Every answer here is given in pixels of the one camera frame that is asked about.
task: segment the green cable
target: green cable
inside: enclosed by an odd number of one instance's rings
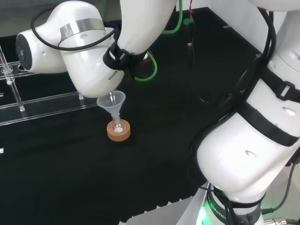
[[[175,27],[175,29],[173,30],[164,30],[162,32],[162,34],[174,34],[176,33],[180,26],[181,26],[181,23],[182,23],[182,9],[183,9],[183,5],[182,5],[182,1],[183,0],[179,0],[179,20],[178,20],[178,23],[177,23],[177,26]],[[147,78],[139,78],[139,77],[136,77],[135,76],[135,80],[136,81],[141,81],[141,82],[144,82],[144,81],[149,81],[151,80],[153,77],[155,77],[156,73],[158,72],[158,65],[153,57],[153,55],[151,55],[150,52],[147,52],[148,56],[151,58],[152,62],[153,62],[153,66],[154,66],[154,71],[153,71],[153,74],[150,76],[150,77],[147,77]]]
[[[151,80],[153,77],[155,77],[156,73],[158,72],[158,65],[153,57],[153,55],[151,55],[150,52],[147,52],[148,56],[151,58],[152,62],[153,62],[153,66],[154,66],[154,71],[153,71],[153,74],[150,76],[150,77],[147,77],[147,78],[138,78],[138,77],[135,77],[135,80],[136,81],[149,81]]]
[[[179,30],[182,22],[182,9],[183,9],[182,0],[179,0],[179,20],[177,26],[173,30],[164,30],[162,34],[174,34]]]

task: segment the clear acrylic rod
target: clear acrylic rod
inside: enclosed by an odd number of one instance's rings
[[[10,86],[11,91],[13,92],[13,95],[15,97],[15,100],[16,100],[19,108],[20,108],[20,111],[24,112],[25,108],[23,106],[20,94],[19,94],[17,86],[15,84],[15,78],[14,78],[14,75],[12,73],[13,69],[8,66],[8,63],[7,63],[6,59],[5,59],[5,56],[4,56],[4,53],[2,51],[1,46],[0,46],[0,61],[1,61],[1,64],[2,64],[2,70],[1,70],[1,72],[6,77],[7,84]]]
[[[24,112],[24,111],[25,111],[25,108],[24,108],[24,106],[23,106],[23,103],[22,103],[20,94],[19,94],[19,92],[18,92],[17,86],[15,85],[15,82],[12,82],[12,83],[11,83],[10,88],[11,88],[11,91],[13,92],[13,94],[14,94],[15,100],[16,100],[16,102],[17,102],[19,108],[20,108],[20,111],[21,111],[21,112]]]

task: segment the metal connector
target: metal connector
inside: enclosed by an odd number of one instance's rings
[[[264,221],[266,225],[287,225],[286,220],[284,218],[277,219],[268,219]]]

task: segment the green light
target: green light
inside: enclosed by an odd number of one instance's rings
[[[205,209],[204,209],[204,207],[201,207],[199,214],[198,214],[197,221],[196,221],[196,225],[202,225],[203,224],[202,222],[205,219],[205,216],[206,216]]]

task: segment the funnel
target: funnel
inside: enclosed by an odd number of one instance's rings
[[[98,106],[112,115],[113,120],[107,125],[107,135],[116,142],[124,141],[130,136],[130,125],[126,120],[121,120],[119,114],[125,98],[122,91],[115,90],[97,99]]]
[[[125,98],[126,95],[122,91],[115,90],[104,97],[98,98],[97,104],[108,111],[112,117],[115,118],[119,117],[119,112]]]

